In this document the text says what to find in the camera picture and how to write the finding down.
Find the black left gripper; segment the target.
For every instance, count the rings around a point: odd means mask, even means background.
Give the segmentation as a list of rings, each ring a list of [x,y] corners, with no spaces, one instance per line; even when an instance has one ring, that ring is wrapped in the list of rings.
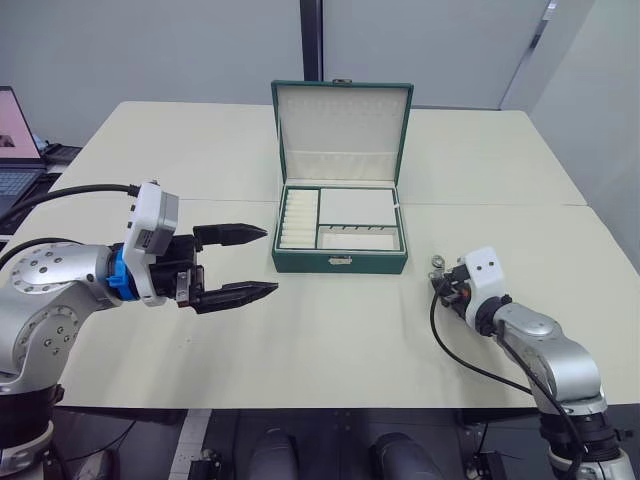
[[[158,297],[175,300],[179,307],[192,307],[198,314],[231,310],[260,300],[278,289],[274,282],[246,281],[204,291],[204,267],[197,255],[204,246],[234,246],[266,237],[268,232],[244,223],[199,225],[193,235],[174,236],[164,255],[150,266]]]

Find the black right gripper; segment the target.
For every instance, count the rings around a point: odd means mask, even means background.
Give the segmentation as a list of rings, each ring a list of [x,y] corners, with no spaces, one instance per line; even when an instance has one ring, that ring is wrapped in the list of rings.
[[[429,273],[429,280],[441,304],[453,310],[460,318],[466,317],[471,300],[470,274],[464,264],[450,270],[436,268]]]

